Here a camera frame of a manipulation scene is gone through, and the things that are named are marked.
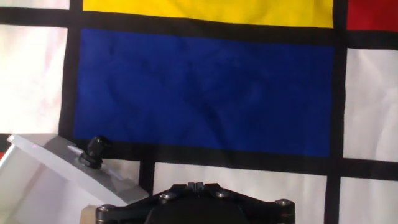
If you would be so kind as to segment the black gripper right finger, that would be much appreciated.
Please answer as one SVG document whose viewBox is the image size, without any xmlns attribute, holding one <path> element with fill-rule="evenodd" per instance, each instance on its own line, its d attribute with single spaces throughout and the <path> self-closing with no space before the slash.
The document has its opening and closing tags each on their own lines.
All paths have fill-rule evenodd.
<svg viewBox="0 0 398 224">
<path fill-rule="evenodd" d="M 295 224 L 295 203 L 288 199 L 265 202 L 222 188 L 216 183 L 203 182 L 196 183 L 196 193 L 199 197 L 236 205 L 249 223 Z"/>
</svg>

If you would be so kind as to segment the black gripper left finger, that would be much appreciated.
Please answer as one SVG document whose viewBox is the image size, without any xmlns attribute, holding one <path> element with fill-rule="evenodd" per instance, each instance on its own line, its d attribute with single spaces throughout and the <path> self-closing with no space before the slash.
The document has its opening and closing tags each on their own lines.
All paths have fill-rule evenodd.
<svg viewBox="0 0 398 224">
<path fill-rule="evenodd" d="M 178 199 L 187 198 L 196 194 L 196 183 L 174 184 L 168 190 L 134 202 L 130 205 L 117 207 L 104 204 L 96 208 L 96 224 L 117 224 L 127 221 L 145 221 L 151 210 Z"/>
</svg>

